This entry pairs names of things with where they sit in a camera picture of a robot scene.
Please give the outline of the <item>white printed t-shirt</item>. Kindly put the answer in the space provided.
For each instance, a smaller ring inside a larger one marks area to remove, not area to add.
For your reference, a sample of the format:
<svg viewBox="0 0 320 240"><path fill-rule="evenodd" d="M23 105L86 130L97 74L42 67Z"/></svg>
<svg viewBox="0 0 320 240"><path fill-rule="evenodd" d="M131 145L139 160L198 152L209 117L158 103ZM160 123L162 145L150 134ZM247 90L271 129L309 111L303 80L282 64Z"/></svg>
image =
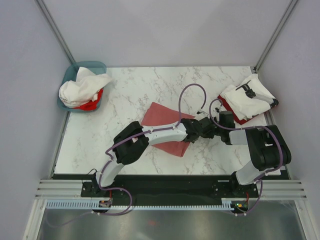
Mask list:
<svg viewBox="0 0 320 240"><path fill-rule="evenodd" d="M279 104L256 73L246 77L238 86L227 86L219 97L224 101L224 107L230 108L241 125Z"/></svg>

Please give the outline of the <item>salmon pink t-shirt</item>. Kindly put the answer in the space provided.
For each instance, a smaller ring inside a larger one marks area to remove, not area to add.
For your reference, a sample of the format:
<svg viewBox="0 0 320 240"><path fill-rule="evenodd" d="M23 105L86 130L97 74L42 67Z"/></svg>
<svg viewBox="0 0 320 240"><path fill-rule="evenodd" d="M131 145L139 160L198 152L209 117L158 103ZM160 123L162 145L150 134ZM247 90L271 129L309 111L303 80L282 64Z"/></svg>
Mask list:
<svg viewBox="0 0 320 240"><path fill-rule="evenodd" d="M156 102L152 102L146 111L142 121L142 126L161 126L173 124L179 120L179 112L168 107L165 107ZM176 157L183 157L189 142L171 141L153 145L153 147L160 149L168 154Z"/></svg>

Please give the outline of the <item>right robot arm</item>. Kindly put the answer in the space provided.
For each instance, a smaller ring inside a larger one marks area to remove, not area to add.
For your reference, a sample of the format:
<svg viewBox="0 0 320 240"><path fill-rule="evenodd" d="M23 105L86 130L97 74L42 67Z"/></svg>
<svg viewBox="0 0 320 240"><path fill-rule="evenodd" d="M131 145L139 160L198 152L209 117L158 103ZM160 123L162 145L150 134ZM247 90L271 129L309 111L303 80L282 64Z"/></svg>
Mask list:
<svg viewBox="0 0 320 240"><path fill-rule="evenodd" d="M231 175L229 191L235 197L247 191L247 185L256 184L264 176L289 164L292 154L276 125L235 128L230 111L221 111L211 117L214 134L226 145L246 145L250 160Z"/></svg>

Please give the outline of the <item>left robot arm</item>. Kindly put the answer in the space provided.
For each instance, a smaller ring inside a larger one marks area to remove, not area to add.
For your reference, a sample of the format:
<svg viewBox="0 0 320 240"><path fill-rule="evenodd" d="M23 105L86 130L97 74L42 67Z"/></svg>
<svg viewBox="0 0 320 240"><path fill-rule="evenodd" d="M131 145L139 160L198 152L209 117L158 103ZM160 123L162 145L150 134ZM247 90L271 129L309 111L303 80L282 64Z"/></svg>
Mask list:
<svg viewBox="0 0 320 240"><path fill-rule="evenodd" d="M106 196L115 177L124 166L135 163L149 146L163 143L194 143L200 137L212 139L215 124L208 117L200 120L182 118L174 123L145 126L138 121L130 123L105 151L110 160L96 174L92 191L99 197Z"/></svg>

